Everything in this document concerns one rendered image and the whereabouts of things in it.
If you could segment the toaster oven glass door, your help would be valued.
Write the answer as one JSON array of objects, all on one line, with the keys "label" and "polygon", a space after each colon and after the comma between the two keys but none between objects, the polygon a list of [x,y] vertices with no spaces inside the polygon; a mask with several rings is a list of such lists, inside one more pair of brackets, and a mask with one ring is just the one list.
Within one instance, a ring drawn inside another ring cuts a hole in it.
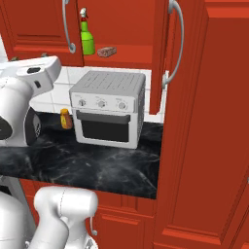
[{"label": "toaster oven glass door", "polygon": [[128,124],[108,124],[101,122],[80,122],[84,138],[97,139],[102,141],[127,142],[129,136]]}]

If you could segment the red wall cabinet door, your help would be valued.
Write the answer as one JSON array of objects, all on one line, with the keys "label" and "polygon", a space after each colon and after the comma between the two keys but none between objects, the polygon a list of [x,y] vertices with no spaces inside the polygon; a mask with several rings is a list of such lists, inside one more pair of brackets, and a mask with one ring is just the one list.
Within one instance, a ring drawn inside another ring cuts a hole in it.
[{"label": "red wall cabinet door", "polygon": [[152,76],[149,111],[151,115],[156,115],[160,111],[162,93],[161,82],[168,33],[168,1],[169,0],[156,0],[155,4]]},{"label": "red wall cabinet door", "polygon": [[66,5],[70,40],[76,52],[70,53],[62,20],[62,0],[0,0],[0,34],[7,58],[56,55],[63,66],[83,66],[80,20],[77,0]]}]

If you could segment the green spray bottle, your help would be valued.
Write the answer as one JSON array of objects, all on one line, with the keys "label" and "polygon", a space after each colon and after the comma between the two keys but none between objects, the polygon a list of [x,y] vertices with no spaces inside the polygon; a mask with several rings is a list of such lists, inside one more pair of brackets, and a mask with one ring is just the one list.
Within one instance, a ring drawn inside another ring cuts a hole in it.
[{"label": "green spray bottle", "polygon": [[89,17],[86,8],[81,9],[80,16],[81,16],[81,40],[83,46],[83,54],[84,55],[95,54],[95,45],[94,45],[93,36],[89,32],[89,27],[88,27]]}]

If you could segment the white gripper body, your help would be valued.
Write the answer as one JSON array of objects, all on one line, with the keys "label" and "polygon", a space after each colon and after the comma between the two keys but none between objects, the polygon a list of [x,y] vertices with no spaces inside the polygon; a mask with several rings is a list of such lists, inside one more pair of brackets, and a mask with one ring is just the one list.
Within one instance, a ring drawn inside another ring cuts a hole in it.
[{"label": "white gripper body", "polygon": [[24,77],[35,80],[50,77],[51,80],[56,80],[60,70],[61,63],[55,55],[0,63],[0,77]]}]

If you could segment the red drawer front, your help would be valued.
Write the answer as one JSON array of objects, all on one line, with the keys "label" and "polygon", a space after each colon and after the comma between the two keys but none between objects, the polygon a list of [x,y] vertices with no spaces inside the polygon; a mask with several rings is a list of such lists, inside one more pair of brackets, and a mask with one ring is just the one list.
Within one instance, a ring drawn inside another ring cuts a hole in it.
[{"label": "red drawer front", "polygon": [[[29,179],[20,178],[19,180],[27,196],[34,196],[40,188],[53,185],[53,183]],[[94,192],[98,196],[98,204],[101,208],[145,216],[154,216],[156,214],[157,201],[155,199],[106,193],[101,191]]]}]

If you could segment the red base cabinet door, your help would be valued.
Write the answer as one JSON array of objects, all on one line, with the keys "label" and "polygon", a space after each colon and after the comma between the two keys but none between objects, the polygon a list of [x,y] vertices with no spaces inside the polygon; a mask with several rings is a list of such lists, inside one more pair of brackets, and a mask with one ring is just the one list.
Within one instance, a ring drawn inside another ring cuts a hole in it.
[{"label": "red base cabinet door", "polygon": [[99,249],[153,249],[153,216],[98,208],[93,228]]}]

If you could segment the red wall cabinet body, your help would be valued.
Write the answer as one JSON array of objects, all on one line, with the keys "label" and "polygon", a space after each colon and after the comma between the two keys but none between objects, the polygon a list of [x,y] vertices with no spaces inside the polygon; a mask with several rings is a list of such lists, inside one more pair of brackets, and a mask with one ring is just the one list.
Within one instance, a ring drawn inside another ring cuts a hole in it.
[{"label": "red wall cabinet body", "polygon": [[84,57],[85,65],[151,69],[154,39],[155,0],[78,0],[87,8],[89,32],[95,49],[116,47],[107,58]]}]

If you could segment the brown bar soap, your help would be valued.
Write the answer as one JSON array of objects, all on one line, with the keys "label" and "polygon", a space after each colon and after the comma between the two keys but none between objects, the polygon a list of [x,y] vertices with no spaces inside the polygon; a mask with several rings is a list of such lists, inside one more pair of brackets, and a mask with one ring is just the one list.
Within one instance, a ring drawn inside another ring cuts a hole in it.
[{"label": "brown bar soap", "polygon": [[100,57],[109,57],[117,52],[116,47],[104,47],[97,50],[97,55]]}]

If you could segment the orange jar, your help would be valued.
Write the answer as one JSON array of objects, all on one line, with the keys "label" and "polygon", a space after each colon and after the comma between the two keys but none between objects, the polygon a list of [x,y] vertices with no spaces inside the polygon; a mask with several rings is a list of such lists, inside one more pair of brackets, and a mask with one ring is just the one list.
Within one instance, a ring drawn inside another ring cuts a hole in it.
[{"label": "orange jar", "polygon": [[73,126],[69,111],[65,108],[60,110],[60,123],[64,129],[71,129]]}]

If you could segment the grey toaster oven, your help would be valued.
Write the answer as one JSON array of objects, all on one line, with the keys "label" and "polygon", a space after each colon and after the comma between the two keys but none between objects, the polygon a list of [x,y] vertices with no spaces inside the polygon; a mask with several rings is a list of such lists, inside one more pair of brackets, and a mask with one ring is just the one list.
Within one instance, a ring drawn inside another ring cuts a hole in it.
[{"label": "grey toaster oven", "polygon": [[[136,149],[144,122],[146,76],[142,73],[109,72],[90,70],[70,90],[71,110],[79,143]],[[85,106],[79,105],[79,100],[86,101]],[[98,107],[100,100],[106,106]],[[119,103],[125,103],[121,110]],[[129,136],[127,142],[102,141],[84,138],[76,111],[103,115],[130,115]]]}]

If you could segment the tall red cabinet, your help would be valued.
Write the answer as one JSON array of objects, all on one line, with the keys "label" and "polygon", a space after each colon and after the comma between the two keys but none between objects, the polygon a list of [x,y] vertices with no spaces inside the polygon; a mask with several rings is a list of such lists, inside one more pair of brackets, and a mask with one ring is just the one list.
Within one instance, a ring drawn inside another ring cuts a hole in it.
[{"label": "tall red cabinet", "polygon": [[249,0],[180,6],[153,249],[249,249]]}]

